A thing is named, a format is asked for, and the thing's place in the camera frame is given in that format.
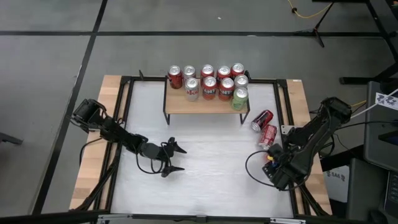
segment fallen can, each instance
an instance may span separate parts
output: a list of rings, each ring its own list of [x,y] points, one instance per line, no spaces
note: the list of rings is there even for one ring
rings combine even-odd
[[[182,74],[180,67],[172,65],[169,68],[168,78],[170,86],[174,89],[179,89],[182,86]]]
[[[195,101],[199,97],[199,82],[196,78],[189,78],[185,82],[185,93],[188,101]]]
[[[185,83],[189,78],[196,78],[197,73],[193,66],[187,65],[182,73],[183,82]]]
[[[241,63],[235,63],[231,67],[231,78],[235,80],[238,75],[242,75],[244,73],[244,67]]]
[[[223,78],[231,78],[231,70],[227,66],[221,66],[217,70],[217,88],[220,86]]]
[[[238,75],[236,78],[235,78],[235,88],[237,88],[237,87],[245,87],[245,88],[248,88],[248,85],[249,85],[249,79],[248,79],[248,77],[247,76],[245,76],[245,75]]]
[[[234,81],[231,78],[224,78],[218,90],[218,98],[222,101],[230,100],[234,93],[234,88]]]
[[[249,93],[247,89],[243,87],[236,88],[234,91],[234,96],[231,100],[232,109],[241,110],[245,105],[246,101],[248,100],[248,98],[249,98]]]
[[[204,65],[200,70],[200,85],[203,86],[203,79],[206,77],[214,77],[214,68],[211,65]]]
[[[257,132],[260,132],[266,127],[273,117],[274,114],[271,111],[264,110],[251,122],[251,128]]]
[[[259,146],[261,146],[264,150],[268,150],[274,144],[276,133],[277,128],[273,125],[267,124],[261,134]]]
[[[212,100],[216,96],[216,79],[206,77],[203,80],[203,97],[206,100]]]

